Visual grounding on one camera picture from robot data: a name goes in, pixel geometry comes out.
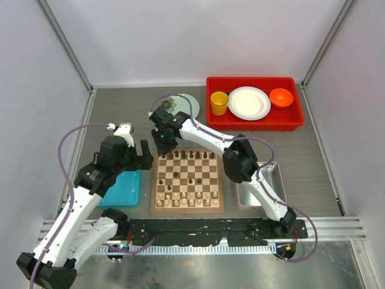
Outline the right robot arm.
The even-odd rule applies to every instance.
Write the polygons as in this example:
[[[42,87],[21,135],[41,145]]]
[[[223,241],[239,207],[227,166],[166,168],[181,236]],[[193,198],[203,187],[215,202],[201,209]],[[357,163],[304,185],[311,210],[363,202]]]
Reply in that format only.
[[[222,134],[199,123],[186,113],[173,115],[158,107],[149,113],[155,128],[152,137],[158,155],[164,155],[176,149],[177,139],[193,141],[221,157],[224,173],[233,182],[246,188],[261,204],[265,214],[272,221],[272,231],[280,238],[287,237],[294,230],[297,219],[295,211],[284,203],[267,183],[257,163],[257,156],[250,140],[263,141],[256,137],[242,134],[235,137]]]

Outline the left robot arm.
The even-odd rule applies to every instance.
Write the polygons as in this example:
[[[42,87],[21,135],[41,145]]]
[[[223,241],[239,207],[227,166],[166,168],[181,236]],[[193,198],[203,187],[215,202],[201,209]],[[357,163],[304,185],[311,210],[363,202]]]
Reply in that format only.
[[[127,236],[125,213],[108,208],[95,226],[80,238],[78,232],[117,177],[125,171],[149,170],[153,157],[147,140],[140,141],[142,154],[121,136],[104,139],[91,163],[79,170],[70,186],[70,199],[42,242],[31,252],[23,252],[16,264],[29,285],[42,288],[70,288],[80,266],[104,242]]]

